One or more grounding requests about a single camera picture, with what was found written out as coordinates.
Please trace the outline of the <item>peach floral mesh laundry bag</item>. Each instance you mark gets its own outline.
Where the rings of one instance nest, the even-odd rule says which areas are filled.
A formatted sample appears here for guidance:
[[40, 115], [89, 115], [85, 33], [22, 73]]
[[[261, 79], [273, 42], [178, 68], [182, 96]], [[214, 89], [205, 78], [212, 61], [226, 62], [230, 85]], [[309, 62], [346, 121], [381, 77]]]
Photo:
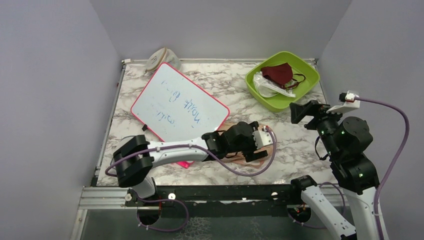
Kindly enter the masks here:
[[274, 152], [272, 134], [257, 121], [224, 124], [213, 134], [209, 149], [224, 162], [259, 168]]

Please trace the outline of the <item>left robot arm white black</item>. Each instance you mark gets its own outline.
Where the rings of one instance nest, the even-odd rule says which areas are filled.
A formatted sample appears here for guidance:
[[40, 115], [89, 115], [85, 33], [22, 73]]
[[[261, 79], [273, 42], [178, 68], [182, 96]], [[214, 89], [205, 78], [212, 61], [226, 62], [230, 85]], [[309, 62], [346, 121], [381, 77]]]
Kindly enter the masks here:
[[135, 135], [120, 142], [105, 174], [116, 177], [120, 188], [131, 188], [149, 206], [157, 200], [156, 184], [149, 176], [153, 168], [184, 161], [217, 161], [227, 170], [246, 177], [247, 173], [228, 167], [223, 160], [241, 154], [246, 162], [252, 162], [268, 156], [265, 148], [275, 145], [273, 131], [256, 121], [240, 121], [227, 129], [184, 141], [148, 141], [142, 134]]

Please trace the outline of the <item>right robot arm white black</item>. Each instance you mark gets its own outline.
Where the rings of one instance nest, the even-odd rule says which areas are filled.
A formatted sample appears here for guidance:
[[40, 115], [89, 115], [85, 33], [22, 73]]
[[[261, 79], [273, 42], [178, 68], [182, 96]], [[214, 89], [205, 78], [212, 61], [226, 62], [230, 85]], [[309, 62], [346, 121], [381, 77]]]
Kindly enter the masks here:
[[350, 224], [336, 210], [309, 175], [291, 180], [289, 199], [296, 204], [306, 203], [335, 240], [380, 240], [384, 237], [378, 229], [380, 205], [374, 200], [380, 181], [376, 167], [364, 154], [373, 141], [367, 122], [354, 116], [342, 119], [341, 106], [330, 107], [316, 100], [290, 103], [289, 108], [293, 124], [312, 117], [304, 127], [318, 132], [354, 223]]

